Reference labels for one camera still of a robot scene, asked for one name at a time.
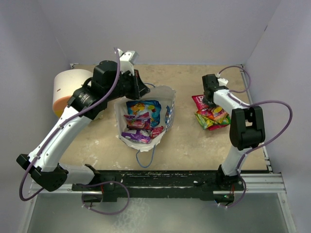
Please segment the green Fox's candy bag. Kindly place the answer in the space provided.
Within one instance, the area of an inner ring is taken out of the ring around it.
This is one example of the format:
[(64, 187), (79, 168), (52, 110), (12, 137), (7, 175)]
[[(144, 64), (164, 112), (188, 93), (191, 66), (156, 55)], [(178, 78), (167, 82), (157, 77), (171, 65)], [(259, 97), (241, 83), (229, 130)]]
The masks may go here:
[(203, 129), (208, 129), (211, 126), (217, 125), (217, 123), (215, 123), (213, 120), (207, 118), (206, 116), (203, 116), (199, 113), (195, 113), (194, 115), (196, 116), (196, 119), (198, 120), (200, 126)]

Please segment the purple Fox's berries bag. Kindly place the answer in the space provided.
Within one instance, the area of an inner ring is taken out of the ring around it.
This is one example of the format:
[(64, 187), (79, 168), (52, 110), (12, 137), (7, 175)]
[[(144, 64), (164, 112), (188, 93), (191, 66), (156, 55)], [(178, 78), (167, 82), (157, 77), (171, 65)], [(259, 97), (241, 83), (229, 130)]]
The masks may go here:
[(149, 113), (142, 115), (124, 115), (127, 128), (132, 130), (151, 130), (151, 117)]

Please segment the pink chips bag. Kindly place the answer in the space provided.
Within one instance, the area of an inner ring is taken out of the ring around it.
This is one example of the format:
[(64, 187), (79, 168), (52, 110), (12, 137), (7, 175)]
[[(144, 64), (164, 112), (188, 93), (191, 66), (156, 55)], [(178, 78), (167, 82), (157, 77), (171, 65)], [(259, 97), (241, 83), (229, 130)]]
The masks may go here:
[[(206, 104), (204, 104), (203, 97), (204, 97), (204, 95), (192, 96), (192, 99), (195, 102), (198, 110), (209, 108)], [(214, 126), (211, 126), (210, 128), (208, 128), (208, 130), (212, 131), (212, 130), (223, 128), (223, 127), (226, 127), (226, 126), (228, 126), (228, 125), (214, 125)]]

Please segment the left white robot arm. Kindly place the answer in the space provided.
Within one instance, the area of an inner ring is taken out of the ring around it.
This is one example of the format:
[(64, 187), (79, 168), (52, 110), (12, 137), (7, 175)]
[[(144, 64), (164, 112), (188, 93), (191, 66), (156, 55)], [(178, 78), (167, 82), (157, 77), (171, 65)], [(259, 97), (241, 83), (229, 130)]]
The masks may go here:
[(150, 91), (130, 61), (102, 61), (93, 72), (74, 72), (85, 81), (73, 92), (57, 124), (38, 147), (17, 158), (26, 174), (50, 192), (66, 183), (83, 184), (88, 190), (99, 187), (99, 172), (91, 165), (69, 166), (61, 164), (60, 158), (80, 131), (107, 108), (109, 101), (121, 97), (138, 100)]

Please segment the checkered paper bag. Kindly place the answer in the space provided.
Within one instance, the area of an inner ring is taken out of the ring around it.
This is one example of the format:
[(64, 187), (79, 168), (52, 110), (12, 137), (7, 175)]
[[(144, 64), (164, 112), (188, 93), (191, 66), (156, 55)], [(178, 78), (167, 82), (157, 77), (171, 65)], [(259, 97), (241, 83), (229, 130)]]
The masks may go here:
[(140, 152), (155, 152), (164, 134), (174, 121), (176, 91), (169, 86), (150, 88), (150, 92), (139, 100), (122, 98), (114, 105), (119, 139), (128, 147), (136, 149), (136, 160)]

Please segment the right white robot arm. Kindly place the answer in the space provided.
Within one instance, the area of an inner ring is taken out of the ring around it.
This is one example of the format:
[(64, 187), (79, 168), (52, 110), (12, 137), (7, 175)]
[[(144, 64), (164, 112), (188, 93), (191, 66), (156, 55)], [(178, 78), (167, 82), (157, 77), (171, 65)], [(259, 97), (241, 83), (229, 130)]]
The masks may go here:
[(215, 74), (202, 77), (203, 102), (209, 107), (220, 106), (230, 118), (229, 138), (231, 148), (225, 161), (216, 173), (216, 184), (221, 190), (227, 190), (239, 179), (240, 168), (247, 154), (265, 140), (263, 110), (259, 106), (250, 106), (230, 94), (225, 82)]

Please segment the orange Fox's candy bag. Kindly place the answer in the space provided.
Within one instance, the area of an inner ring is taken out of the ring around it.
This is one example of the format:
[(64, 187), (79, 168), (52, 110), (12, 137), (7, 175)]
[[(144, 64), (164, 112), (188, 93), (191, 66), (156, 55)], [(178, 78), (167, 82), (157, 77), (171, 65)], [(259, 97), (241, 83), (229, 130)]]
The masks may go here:
[(204, 120), (209, 120), (214, 124), (229, 125), (231, 123), (229, 114), (220, 106), (198, 110), (196, 114)]

